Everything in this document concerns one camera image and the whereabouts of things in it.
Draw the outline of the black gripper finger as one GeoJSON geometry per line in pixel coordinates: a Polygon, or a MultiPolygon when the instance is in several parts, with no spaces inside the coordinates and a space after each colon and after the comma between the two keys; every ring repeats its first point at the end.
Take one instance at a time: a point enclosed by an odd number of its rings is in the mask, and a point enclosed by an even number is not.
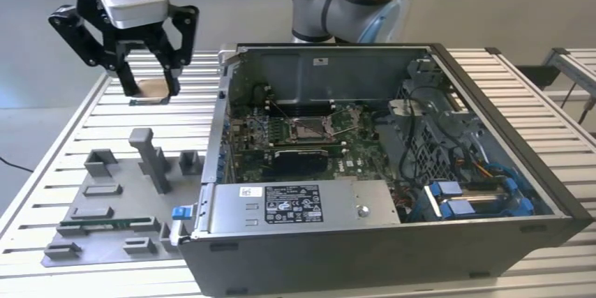
{"type": "Polygon", "coordinates": [[[119,78],[125,94],[138,96],[141,88],[127,62],[135,43],[122,39],[105,9],[97,4],[63,5],[49,22],[82,61],[91,67],[103,67],[119,78]]]}
{"type": "Polygon", "coordinates": [[[194,57],[197,28],[199,24],[199,9],[195,6],[169,6],[169,18],[181,33],[181,47],[175,49],[170,42],[163,22],[150,24],[145,45],[157,56],[163,67],[167,97],[177,96],[181,91],[178,76],[194,57]]]}

